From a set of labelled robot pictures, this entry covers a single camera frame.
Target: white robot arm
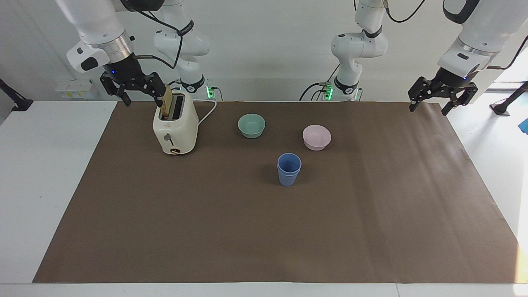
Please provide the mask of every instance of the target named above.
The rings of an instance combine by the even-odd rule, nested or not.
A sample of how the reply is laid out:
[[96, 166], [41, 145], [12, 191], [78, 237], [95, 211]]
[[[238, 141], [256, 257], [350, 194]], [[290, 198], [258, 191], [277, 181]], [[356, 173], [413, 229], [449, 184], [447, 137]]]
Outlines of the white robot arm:
[[389, 42], [382, 32], [385, 9], [382, 0], [360, 0], [355, 16], [361, 33], [344, 33], [334, 37], [332, 54], [339, 59], [340, 69], [331, 78], [334, 89], [332, 99], [351, 100], [363, 71], [358, 58], [375, 58], [385, 54]]
[[454, 107], [469, 104], [478, 90], [471, 80], [486, 69], [526, 22], [528, 1], [444, 0], [444, 14], [462, 24], [463, 29], [438, 61], [440, 69], [435, 78], [429, 81], [420, 77], [409, 90], [412, 112], [421, 101], [432, 97], [450, 99], [442, 109], [444, 115]]
[[[125, 90], [139, 90], [154, 98], [158, 107], [166, 87], [155, 72], [145, 75], [134, 55], [133, 45], [125, 28], [116, 17], [115, 11], [157, 11], [162, 9], [167, 23], [181, 26], [185, 35], [182, 53], [192, 56], [205, 55], [209, 42], [194, 23], [183, 13], [183, 0], [56, 0], [66, 18], [72, 23], [81, 41], [67, 53], [69, 62], [78, 72], [86, 72], [103, 66], [105, 72], [100, 80], [109, 95], [121, 98], [127, 106], [131, 101]], [[175, 60], [181, 36], [176, 31], [158, 31], [155, 42], [158, 49]], [[204, 77], [194, 57], [182, 59], [177, 64], [182, 84], [187, 90], [203, 85]]]
[[[189, 93], [195, 93], [195, 97], [203, 97], [201, 93], [206, 92], [205, 78], [195, 57], [209, 53], [209, 38], [194, 28], [194, 22], [185, 14], [183, 2], [184, 0], [165, 0], [160, 11], [165, 23], [183, 28], [182, 31], [188, 30], [176, 67], [183, 88]], [[174, 30], [164, 29], [156, 32], [154, 44], [160, 53], [174, 61], [180, 38]]]

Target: black stand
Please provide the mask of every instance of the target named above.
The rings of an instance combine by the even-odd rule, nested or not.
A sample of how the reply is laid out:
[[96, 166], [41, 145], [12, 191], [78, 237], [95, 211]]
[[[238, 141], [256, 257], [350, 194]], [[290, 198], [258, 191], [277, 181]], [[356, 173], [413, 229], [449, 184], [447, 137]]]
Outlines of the black stand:
[[524, 92], [528, 91], [528, 81], [525, 81], [523, 85], [517, 89], [511, 96], [508, 97], [504, 102], [501, 104], [491, 104], [489, 107], [495, 112], [498, 116], [509, 116], [507, 109], [508, 106], [513, 103], [513, 101], [517, 100]]
[[13, 90], [8, 86], [2, 79], [0, 79], [0, 89], [6, 93], [13, 102], [15, 102], [15, 107], [11, 109], [12, 112], [25, 112], [33, 103], [33, 100], [26, 99], [24, 96], [20, 95], [17, 91]]

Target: cable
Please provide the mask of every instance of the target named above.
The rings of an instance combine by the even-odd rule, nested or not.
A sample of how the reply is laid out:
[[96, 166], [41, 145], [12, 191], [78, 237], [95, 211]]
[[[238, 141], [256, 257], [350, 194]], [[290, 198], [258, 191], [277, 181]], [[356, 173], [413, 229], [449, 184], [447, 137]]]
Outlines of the cable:
[[214, 106], [213, 108], [211, 108], [211, 110], [209, 110], [209, 112], [198, 122], [198, 125], [200, 125], [215, 109], [216, 109], [216, 106], [217, 106], [217, 102], [216, 100], [201, 100], [201, 99], [193, 99], [193, 101], [202, 101], [202, 102], [214, 102]]
[[142, 60], [142, 59], [154, 59], [154, 60], [158, 60], [158, 61], [160, 61], [161, 63], [167, 65], [167, 67], [169, 67], [169, 68], [171, 68], [171, 69], [176, 68], [175, 66], [170, 65], [167, 61], [163, 60], [162, 58], [160, 58], [160, 57], [156, 57], [155, 55], [151, 55], [151, 54], [140, 54], [140, 55], [136, 55], [136, 56], [134, 56], [134, 58], [135, 58], [136, 60]]
[[404, 20], [401, 20], [401, 21], [398, 21], [398, 20], [395, 20], [392, 15], [391, 15], [391, 12], [389, 10], [389, 5], [388, 5], [388, 2], [387, 2], [387, 6], [385, 8], [385, 10], [387, 11], [387, 14], [389, 16], [389, 18], [394, 22], [394, 23], [405, 23], [406, 21], [410, 20], [415, 14], [416, 12], [418, 12], [418, 10], [420, 9], [420, 7], [422, 7], [422, 5], [424, 4], [426, 0], [422, 0], [422, 2], [420, 3], [420, 5], [418, 5], [418, 7], [416, 8], [416, 10], [411, 14], [409, 15], [409, 17], [407, 17], [406, 19]]
[[502, 102], [502, 101], [506, 101], [507, 99], [508, 99], [508, 98], [501, 99], [501, 100], [499, 100], [499, 101], [497, 101], [497, 102], [495, 102], [495, 103], [492, 103], [492, 105], [493, 105], [493, 104], [497, 104], [497, 103]]
[[312, 98], [310, 99], [310, 101], [314, 100], [315, 94], [319, 93], [319, 95], [321, 95], [321, 92], [323, 92], [323, 91], [321, 91], [321, 90], [315, 91], [314, 94], [312, 95]]
[[168, 64], [168, 63], [165, 62], [164, 60], [162, 60], [162, 59], [160, 59], [160, 58], [158, 58], [158, 57], [155, 57], [155, 56], [152, 56], [152, 58], [143, 58], [143, 59], [156, 59], [156, 60], [159, 60], [159, 61], [163, 62], [164, 64], [167, 64], [171, 69], [176, 68], [176, 65], [178, 64], [178, 59], [180, 58], [180, 54], [182, 53], [183, 35], [184, 35], [184, 34], [182, 34], [182, 31], [179, 30], [179, 29], [177, 29], [177, 28], [174, 27], [174, 26], [171, 26], [171, 25], [169, 25], [169, 24], [167, 24], [167, 23], [165, 23], [165, 22], [163, 22], [163, 21], [160, 21], [160, 20], [159, 20], [156, 16], [154, 16], [154, 15], [153, 15], [153, 16], [150, 16], [150, 15], [148, 15], [148, 14], [142, 12], [141, 10], [136, 9], [134, 6], [132, 6], [132, 5], [130, 4], [130, 2], [129, 2], [128, 0], [127, 0], [126, 2], [127, 2], [127, 5], [128, 5], [130, 8], [132, 8], [135, 12], [141, 14], [142, 16], [144, 16], [144, 17], [146, 17], [146, 18], [148, 18], [148, 19], [150, 19], [150, 20], [152, 20], [152, 21], [154, 21], [154, 22], [156, 22], [156, 23], [158, 23], [158, 24], [164, 25], [164, 26], [166, 26], [166, 27], [168, 27], [168, 28], [170, 28], [170, 29], [176, 31], [176, 34], [178, 34], [178, 36], [180, 37], [180, 46], [178, 47], [178, 53], [176, 54], [176, 59], [174, 60], [174, 65], [173, 65], [173, 66], [170, 66], [170, 64]]
[[168, 85], [170, 86], [170, 85], [172, 85], [174, 83], [181, 84], [182, 82], [179, 79], [175, 79], [175, 80], [169, 82]]
[[[337, 67], [334, 69], [334, 72], [332, 72], [332, 74], [330, 75], [330, 77], [326, 80], [326, 82], [330, 82], [330, 80], [332, 79], [332, 76], [334, 76], [335, 72], [337, 71], [337, 69], [339, 68], [341, 64], [338, 64]], [[322, 87], [321, 88], [321, 93], [319, 93], [319, 95], [317, 95], [317, 100], [315, 101], [319, 101], [319, 96], [321, 96], [322, 92], [324, 91], [325, 87]]]
[[513, 57], [513, 60], [510, 62], [510, 64], [506, 67], [500, 67], [500, 66], [488, 66], [486, 67], [486, 69], [493, 69], [493, 70], [506, 70], [508, 68], [510, 68], [513, 63], [515, 62], [515, 60], [517, 59], [517, 57], [519, 56], [519, 54], [522, 52], [523, 50], [523, 47], [524, 45], [526, 44], [526, 42], [528, 41], [528, 35], [524, 38], [524, 41], [523, 43], [521, 43], [521, 46], [519, 47], [519, 49], [517, 50], [517, 53], [515, 54], [515, 56]]
[[15, 94], [16, 94], [17, 96], [19, 96], [19, 97], [20, 97], [20, 99], [22, 99], [22, 100], [27, 100], [27, 98], [26, 98], [26, 97], [24, 97], [24, 96], [22, 96], [22, 95], [20, 95], [20, 93], [19, 93], [19, 92], [15, 91]]
[[306, 90], [304, 90], [303, 94], [302, 94], [302, 95], [300, 96], [300, 98], [299, 98], [299, 101], [302, 101], [302, 100], [303, 100], [304, 95], [305, 95], [305, 94], [306, 94], [311, 88], [313, 88], [313, 87], [315, 87], [315, 86], [319, 86], [319, 85], [320, 85], [319, 82], [316, 82], [316, 83], [311, 84], [308, 88], [306, 88]]
[[220, 91], [220, 99], [222, 99], [222, 101], [224, 101], [224, 96], [222, 95], [222, 90], [219, 87], [212, 87], [211, 90]]

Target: white wall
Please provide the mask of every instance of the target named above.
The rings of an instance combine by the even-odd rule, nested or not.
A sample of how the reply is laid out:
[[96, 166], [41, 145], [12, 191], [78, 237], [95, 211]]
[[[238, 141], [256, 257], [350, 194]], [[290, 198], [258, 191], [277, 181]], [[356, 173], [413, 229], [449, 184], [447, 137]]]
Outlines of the white wall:
[[[406, 17], [419, 2], [392, 1], [391, 12], [396, 18]], [[0, 37], [8, 40], [0, 44], [0, 76], [12, 75], [11, 85], [29, 97], [56, 99], [52, 91], [55, 77], [71, 76], [67, 71], [71, 68], [64, 65], [65, 53], [79, 40], [74, 27], [54, 0], [3, 0], [0, 5]], [[330, 51], [332, 38], [360, 30], [351, 0], [187, 0], [185, 5], [196, 27], [211, 37], [210, 54], [199, 60], [204, 74], [222, 88], [225, 99], [296, 100], [310, 83], [326, 80], [337, 65]], [[441, 6], [442, 0], [428, 0], [404, 24], [385, 18], [383, 28], [390, 40], [386, 55], [362, 61], [364, 100], [408, 101], [407, 90], [419, 76], [435, 75], [438, 59], [461, 29], [444, 17]], [[20, 14], [23, 22], [16, 19]], [[160, 25], [137, 13], [121, 12], [118, 16], [136, 37], [137, 54], [156, 53], [152, 38]], [[28, 26], [40, 32], [28, 32]], [[527, 33], [525, 25], [495, 63], [507, 64]], [[43, 44], [52, 52], [43, 51]], [[142, 65], [145, 72], [157, 71], [166, 81], [178, 77], [159, 62], [142, 61]], [[103, 91], [98, 82], [101, 73], [97, 69], [74, 75], [93, 79]], [[484, 90], [499, 74], [488, 70], [475, 82]], [[133, 99], [148, 99], [132, 93]], [[104, 95], [103, 99], [114, 98]]]

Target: brown paper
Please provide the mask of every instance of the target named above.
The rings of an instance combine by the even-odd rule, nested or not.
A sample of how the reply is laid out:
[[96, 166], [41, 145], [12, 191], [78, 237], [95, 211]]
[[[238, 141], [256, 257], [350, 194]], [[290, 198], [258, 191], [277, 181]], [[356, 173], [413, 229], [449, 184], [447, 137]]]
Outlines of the brown paper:
[[[183, 156], [162, 152], [154, 110], [117, 105], [35, 282], [526, 281], [438, 105], [220, 102]], [[238, 131], [247, 113], [260, 138]], [[303, 144], [311, 124], [332, 133], [323, 151]], [[303, 162], [290, 188], [286, 152]]]

